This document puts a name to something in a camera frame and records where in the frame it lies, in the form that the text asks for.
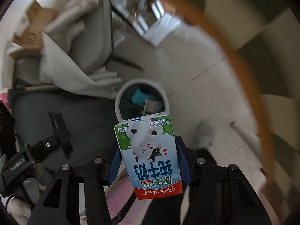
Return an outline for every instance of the floor tile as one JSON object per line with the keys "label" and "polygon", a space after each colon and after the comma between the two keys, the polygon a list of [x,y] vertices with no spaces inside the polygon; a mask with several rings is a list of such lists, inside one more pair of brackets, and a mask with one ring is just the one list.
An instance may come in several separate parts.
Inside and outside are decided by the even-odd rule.
{"label": "floor tile", "polygon": [[250,133],[258,135],[258,125],[252,109],[249,109],[249,112],[246,115],[237,118],[235,121],[240,126],[247,129]]}
{"label": "floor tile", "polygon": [[260,190],[262,189],[262,187],[265,185],[266,182],[267,182],[267,178],[265,177],[264,180],[260,181],[258,184],[253,186],[253,189],[255,190],[258,196],[260,196]]}
{"label": "floor tile", "polygon": [[[197,143],[194,143],[197,125],[207,119],[215,128],[212,148],[216,149],[216,159],[226,157],[222,147],[227,146],[230,135],[230,113],[206,73],[170,95],[169,102],[174,133],[181,135],[187,146],[197,147]],[[239,148],[236,143],[233,146],[228,148],[227,156]]]}
{"label": "floor tile", "polygon": [[249,113],[250,105],[242,85],[227,58],[210,68],[208,75],[229,106],[234,119]]}
{"label": "floor tile", "polygon": [[243,172],[245,177],[248,179],[248,181],[251,183],[251,174],[247,163],[247,157],[244,147],[238,149],[230,156],[218,162],[218,166],[222,167],[228,167],[230,164],[236,164],[239,167],[239,169]]}
{"label": "floor tile", "polygon": [[255,154],[253,153],[253,151],[250,149],[248,145],[245,145],[243,148],[250,169],[251,185],[254,187],[266,179],[266,177],[260,171],[263,165],[261,164],[260,160],[255,156]]}
{"label": "floor tile", "polygon": [[123,82],[134,77],[145,77],[162,85],[167,95],[175,92],[224,56],[209,35],[182,23],[154,48],[136,32],[130,31],[114,53],[136,62],[145,71],[119,63],[109,63],[107,70],[117,71]]}
{"label": "floor tile", "polygon": [[245,145],[242,138],[230,127],[229,122],[216,128],[216,130],[212,146],[209,148],[216,162],[230,156]]}

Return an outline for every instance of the black cable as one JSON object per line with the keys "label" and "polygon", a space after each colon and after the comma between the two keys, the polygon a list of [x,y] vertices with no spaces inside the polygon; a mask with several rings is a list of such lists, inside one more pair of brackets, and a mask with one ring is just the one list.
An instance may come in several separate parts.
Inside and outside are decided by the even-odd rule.
{"label": "black cable", "polygon": [[137,195],[135,194],[135,192],[132,192],[129,200],[126,202],[126,204],[121,209],[121,211],[114,218],[111,219],[113,224],[118,224],[124,219],[124,217],[126,216],[127,212],[129,211],[130,207],[132,206],[136,198]]}
{"label": "black cable", "polygon": [[18,136],[17,134],[15,134],[15,136],[17,137],[18,142],[19,142],[19,144],[21,145],[21,147],[24,147],[23,141],[22,141],[22,139],[20,138],[20,136]]}
{"label": "black cable", "polygon": [[9,201],[14,197],[14,195],[9,196],[9,198],[7,199],[6,203],[5,203],[5,209],[7,210],[7,205],[9,203]]}

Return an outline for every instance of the metal screw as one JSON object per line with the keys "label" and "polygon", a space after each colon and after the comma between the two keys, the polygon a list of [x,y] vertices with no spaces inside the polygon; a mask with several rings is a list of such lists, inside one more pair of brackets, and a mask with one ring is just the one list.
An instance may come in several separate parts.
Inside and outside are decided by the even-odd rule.
{"label": "metal screw", "polygon": [[198,162],[199,164],[204,164],[204,163],[205,163],[205,160],[204,160],[203,158],[198,158],[198,159],[197,159],[197,162]]}
{"label": "metal screw", "polygon": [[231,164],[229,167],[230,167],[231,170],[237,170],[238,169],[238,166],[235,165],[235,164]]}
{"label": "metal screw", "polygon": [[99,164],[99,163],[101,163],[102,161],[103,161],[103,159],[102,159],[101,157],[97,157],[97,158],[94,159],[94,162],[95,162],[96,164]]}
{"label": "metal screw", "polygon": [[69,164],[62,165],[62,170],[67,171],[69,169]]}

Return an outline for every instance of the white fabric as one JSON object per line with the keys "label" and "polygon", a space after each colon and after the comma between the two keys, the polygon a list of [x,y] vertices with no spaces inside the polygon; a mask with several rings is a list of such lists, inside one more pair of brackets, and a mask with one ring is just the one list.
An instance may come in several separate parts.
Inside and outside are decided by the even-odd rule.
{"label": "white fabric", "polygon": [[40,80],[55,84],[66,91],[94,97],[114,99],[116,84],[120,82],[116,72],[94,71],[86,75],[70,57],[45,33],[44,50],[40,65]]}
{"label": "white fabric", "polygon": [[7,211],[20,225],[26,225],[31,215],[30,205],[16,198],[8,202]]}
{"label": "white fabric", "polygon": [[67,54],[70,53],[72,41],[86,29],[84,20],[81,19],[76,23],[70,24],[67,28],[60,31],[53,31],[47,35],[55,41],[56,44]]}
{"label": "white fabric", "polygon": [[71,9],[61,13],[55,20],[44,28],[44,32],[46,34],[52,34],[56,31],[64,30],[70,24],[91,12],[97,6],[99,6],[99,4],[96,5],[90,2],[82,2],[81,5],[72,7]]}

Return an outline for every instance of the chair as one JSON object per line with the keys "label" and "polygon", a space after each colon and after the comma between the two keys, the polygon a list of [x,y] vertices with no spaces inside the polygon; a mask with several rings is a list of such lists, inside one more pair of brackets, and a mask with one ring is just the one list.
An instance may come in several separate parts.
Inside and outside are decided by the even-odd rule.
{"label": "chair", "polygon": [[112,4],[100,0],[99,7],[83,18],[85,31],[72,43],[69,57],[86,73],[104,66],[110,59],[143,70],[139,65],[113,54]]}
{"label": "chair", "polygon": [[[24,145],[33,146],[53,134],[48,111],[62,114],[71,133],[73,152],[67,159],[63,150],[59,150],[43,161],[50,173],[57,172],[64,164],[73,167],[85,165],[101,156],[107,148],[117,147],[113,126],[118,120],[113,100],[75,95],[59,89],[17,94],[11,104],[16,120],[15,133]],[[14,196],[31,204],[36,193],[37,187],[32,182],[26,191],[16,189]]]}

